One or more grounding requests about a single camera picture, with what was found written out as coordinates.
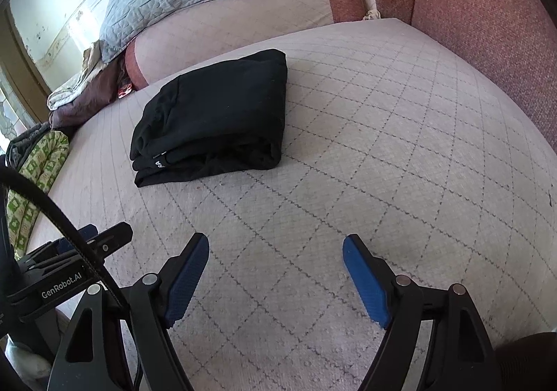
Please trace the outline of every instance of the brown blanket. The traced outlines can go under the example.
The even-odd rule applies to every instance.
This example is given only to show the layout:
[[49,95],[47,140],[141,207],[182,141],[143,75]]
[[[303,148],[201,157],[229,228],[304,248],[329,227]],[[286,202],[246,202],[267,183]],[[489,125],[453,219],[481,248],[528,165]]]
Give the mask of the brown blanket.
[[102,70],[70,103],[50,112],[53,129],[81,126],[118,97],[118,76],[123,55]]

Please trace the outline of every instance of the bed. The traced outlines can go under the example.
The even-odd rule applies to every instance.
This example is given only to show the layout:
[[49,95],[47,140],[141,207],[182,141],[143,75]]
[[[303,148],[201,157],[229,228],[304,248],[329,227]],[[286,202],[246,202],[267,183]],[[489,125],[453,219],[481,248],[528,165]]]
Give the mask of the bed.
[[[195,231],[210,240],[171,331],[196,389],[357,389],[383,332],[344,268],[349,233],[419,284],[463,283],[494,346],[557,326],[556,92],[540,73],[555,62],[557,29],[540,0],[399,1],[374,0],[395,18],[298,31],[189,68],[286,53],[287,126],[273,170],[137,189],[131,135],[172,78],[152,81],[156,67],[141,69],[149,86],[74,137],[50,195],[77,226],[132,225],[133,242],[107,262],[120,284],[157,270]],[[516,10],[536,22],[509,17]],[[474,23],[467,15],[479,11]],[[524,47],[513,35],[545,39]],[[40,216],[30,248],[57,236]],[[426,343],[424,330],[407,389]]]

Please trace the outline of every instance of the white blanket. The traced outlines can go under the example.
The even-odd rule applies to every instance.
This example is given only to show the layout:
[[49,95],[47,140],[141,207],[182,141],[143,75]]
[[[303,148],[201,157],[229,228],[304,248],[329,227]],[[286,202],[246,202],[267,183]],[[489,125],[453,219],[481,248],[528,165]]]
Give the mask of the white blanket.
[[91,44],[87,50],[83,52],[83,62],[81,70],[71,77],[66,83],[55,89],[46,101],[48,109],[55,109],[70,103],[78,95],[80,95],[91,81],[103,70],[107,65],[101,61],[101,49],[99,42]]

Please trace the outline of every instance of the blue gripper pad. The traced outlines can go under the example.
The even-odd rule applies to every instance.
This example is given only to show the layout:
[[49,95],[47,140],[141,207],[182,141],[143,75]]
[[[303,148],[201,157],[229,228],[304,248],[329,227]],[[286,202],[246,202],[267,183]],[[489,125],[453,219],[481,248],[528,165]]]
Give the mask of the blue gripper pad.
[[[87,226],[84,226],[79,230],[79,233],[86,242],[99,235],[99,232],[94,224],[87,224]],[[61,239],[58,239],[56,250],[58,251],[58,254],[61,255],[67,251],[73,250],[73,246],[70,242],[68,242],[68,240],[66,240],[66,237],[62,237]]]
[[386,329],[391,321],[391,315],[386,304],[385,290],[375,278],[350,235],[344,239],[343,259],[369,317],[380,324],[381,328]]
[[173,327],[177,320],[184,317],[208,260],[209,241],[204,235],[199,239],[190,257],[172,283],[168,294],[168,307],[164,314],[166,327]]

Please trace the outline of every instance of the pillow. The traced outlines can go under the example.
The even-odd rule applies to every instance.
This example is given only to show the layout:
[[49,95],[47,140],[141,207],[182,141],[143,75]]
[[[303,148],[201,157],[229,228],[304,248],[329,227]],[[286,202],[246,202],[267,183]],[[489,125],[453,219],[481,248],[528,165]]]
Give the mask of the pillow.
[[[32,149],[19,173],[48,193],[68,157],[68,149],[66,135],[62,132],[48,132]],[[9,191],[6,222],[16,259],[23,257],[27,251],[29,237],[39,212],[33,203],[14,191]]]
[[134,86],[261,40],[361,20],[362,0],[213,0],[169,15],[126,49]]

